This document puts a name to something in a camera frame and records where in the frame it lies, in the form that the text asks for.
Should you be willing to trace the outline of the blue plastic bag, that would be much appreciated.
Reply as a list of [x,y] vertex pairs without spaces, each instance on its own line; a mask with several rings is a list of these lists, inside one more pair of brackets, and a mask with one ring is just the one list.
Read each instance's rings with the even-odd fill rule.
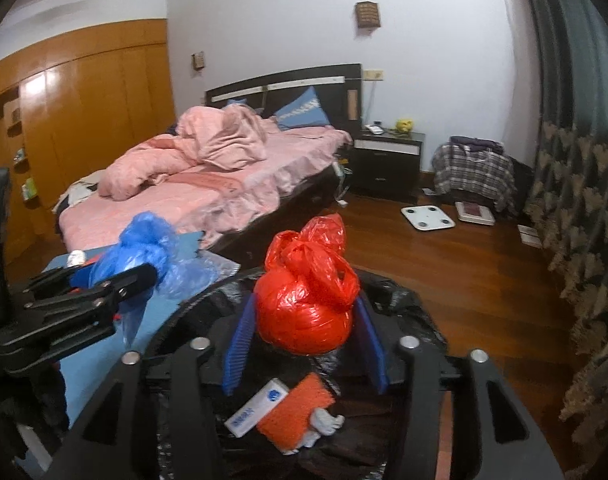
[[90,267],[90,286],[143,264],[150,264],[156,271],[151,286],[118,304],[125,347],[133,345],[146,305],[155,292],[169,300],[183,301],[239,271],[238,263],[202,249],[202,236],[199,232],[196,240],[184,245],[185,237],[177,234],[166,220],[146,211],[136,214],[121,232],[118,242]]

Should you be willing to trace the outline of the white blue wipes box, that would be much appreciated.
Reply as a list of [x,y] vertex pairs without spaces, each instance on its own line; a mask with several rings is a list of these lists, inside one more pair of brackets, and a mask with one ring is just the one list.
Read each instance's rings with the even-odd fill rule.
[[236,438],[242,438],[274,410],[290,393],[277,378],[272,378],[236,411],[226,422],[226,428]]

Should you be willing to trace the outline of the red plastic bag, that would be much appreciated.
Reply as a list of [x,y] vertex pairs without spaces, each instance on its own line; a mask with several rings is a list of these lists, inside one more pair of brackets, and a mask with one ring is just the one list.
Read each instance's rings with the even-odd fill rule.
[[254,287],[256,330],[267,344],[299,356],[320,356],[345,344],[360,292],[345,248],[339,214],[275,235]]

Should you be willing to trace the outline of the white tissue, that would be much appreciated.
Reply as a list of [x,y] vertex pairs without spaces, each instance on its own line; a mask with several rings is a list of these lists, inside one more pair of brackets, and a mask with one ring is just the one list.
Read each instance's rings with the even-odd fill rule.
[[294,455],[301,448],[312,448],[322,437],[331,437],[344,426],[343,415],[333,416],[325,408],[315,408],[309,415],[307,428],[294,448],[283,450],[283,455]]

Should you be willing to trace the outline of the black lined trash bin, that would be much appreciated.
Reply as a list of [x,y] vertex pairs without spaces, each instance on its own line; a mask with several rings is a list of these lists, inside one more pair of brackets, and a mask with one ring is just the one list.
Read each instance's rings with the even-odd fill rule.
[[[197,336],[206,335],[221,318],[236,314],[251,295],[261,270],[247,270],[210,287],[183,304],[153,335],[144,354],[166,356]],[[335,400],[330,411],[345,418],[344,426],[312,448],[284,455],[260,432],[234,437],[225,420],[271,378],[294,388],[316,374]],[[396,426],[398,390],[378,394],[367,375],[358,344],[347,340],[323,356],[295,356],[255,337],[241,384],[233,396],[219,386],[205,393],[212,401],[216,436],[227,479],[380,479]]]

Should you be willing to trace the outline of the small white paper ball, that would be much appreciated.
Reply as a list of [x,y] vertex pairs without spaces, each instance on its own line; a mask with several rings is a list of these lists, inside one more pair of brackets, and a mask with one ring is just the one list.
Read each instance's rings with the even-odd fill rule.
[[76,249],[69,253],[66,258],[66,266],[72,268],[73,266],[83,266],[87,261],[87,256],[83,250]]

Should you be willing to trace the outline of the clothes pile on bed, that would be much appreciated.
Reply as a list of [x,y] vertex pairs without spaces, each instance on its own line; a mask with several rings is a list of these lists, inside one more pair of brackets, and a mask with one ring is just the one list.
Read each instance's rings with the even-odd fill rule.
[[103,177],[104,169],[97,170],[88,176],[73,182],[59,197],[57,203],[51,211],[56,214],[58,211],[68,207],[73,207],[97,191],[99,182]]

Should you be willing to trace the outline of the bed with pink sheet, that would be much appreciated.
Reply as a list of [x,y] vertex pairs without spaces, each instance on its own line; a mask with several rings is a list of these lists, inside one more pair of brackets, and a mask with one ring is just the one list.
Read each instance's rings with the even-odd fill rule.
[[201,246],[238,233],[272,214],[313,178],[332,169],[335,153],[351,143],[343,130],[311,127],[272,133],[267,158],[234,172],[197,166],[146,186],[127,200],[98,192],[65,208],[58,227],[66,248],[109,246],[136,214],[150,211],[177,233],[204,233]]

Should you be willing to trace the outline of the black bedside table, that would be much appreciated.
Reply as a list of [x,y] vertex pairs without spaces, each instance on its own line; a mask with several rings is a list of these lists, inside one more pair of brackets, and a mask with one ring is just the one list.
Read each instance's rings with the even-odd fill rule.
[[418,200],[425,134],[363,127],[349,153],[351,188],[359,194],[415,204]]

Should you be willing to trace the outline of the patterned dark curtain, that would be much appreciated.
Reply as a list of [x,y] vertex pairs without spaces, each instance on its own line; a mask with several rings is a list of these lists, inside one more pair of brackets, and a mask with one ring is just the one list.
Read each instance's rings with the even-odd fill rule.
[[596,0],[529,0],[541,122],[526,212],[564,280],[570,330],[586,358],[561,419],[576,427],[569,479],[608,479],[608,21]]

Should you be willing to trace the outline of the black bed headboard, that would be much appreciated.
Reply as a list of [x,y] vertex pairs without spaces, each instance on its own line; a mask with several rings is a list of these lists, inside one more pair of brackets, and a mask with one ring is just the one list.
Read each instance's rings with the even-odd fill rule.
[[207,106],[223,108],[230,100],[245,100],[269,117],[299,98],[309,87],[334,128],[359,136],[362,127],[362,68],[358,63],[299,68],[244,79],[205,93]]

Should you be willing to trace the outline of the brown wall lamp left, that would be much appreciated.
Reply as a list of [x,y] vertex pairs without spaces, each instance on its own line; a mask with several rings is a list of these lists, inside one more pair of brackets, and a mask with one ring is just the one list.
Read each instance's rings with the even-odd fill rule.
[[191,66],[195,72],[200,72],[201,70],[204,70],[205,56],[203,51],[191,54]]

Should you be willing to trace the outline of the brown wall lamp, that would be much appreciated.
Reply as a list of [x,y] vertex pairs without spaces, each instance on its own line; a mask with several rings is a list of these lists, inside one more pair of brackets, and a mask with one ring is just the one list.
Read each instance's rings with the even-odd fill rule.
[[191,66],[195,72],[200,72],[201,70],[204,70],[205,56],[203,51],[191,54]]
[[356,2],[355,18],[358,29],[376,29],[381,27],[379,5],[376,2]]

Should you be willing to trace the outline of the wall power socket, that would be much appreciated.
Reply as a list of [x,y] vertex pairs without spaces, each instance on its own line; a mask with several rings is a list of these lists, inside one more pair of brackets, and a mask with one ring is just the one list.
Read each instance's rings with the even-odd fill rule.
[[384,70],[364,70],[362,72],[364,81],[382,81],[384,79]]

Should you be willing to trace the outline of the brown wall lamp right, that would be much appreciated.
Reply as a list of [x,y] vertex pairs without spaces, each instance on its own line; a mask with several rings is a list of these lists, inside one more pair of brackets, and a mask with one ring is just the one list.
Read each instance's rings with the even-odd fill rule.
[[355,18],[358,29],[376,29],[381,27],[379,5],[376,2],[356,2]]

